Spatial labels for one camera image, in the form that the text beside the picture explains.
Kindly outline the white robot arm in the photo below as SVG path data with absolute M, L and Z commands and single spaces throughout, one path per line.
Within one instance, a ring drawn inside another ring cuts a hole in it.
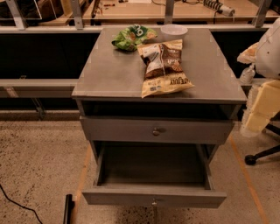
M 267 79 L 249 90 L 247 108 L 241 120 L 241 134 L 255 137 L 280 112 L 280 18 L 258 42 L 240 53 L 237 60 L 249 64 L 241 74 L 241 82 L 249 83 L 255 75 L 254 70 Z

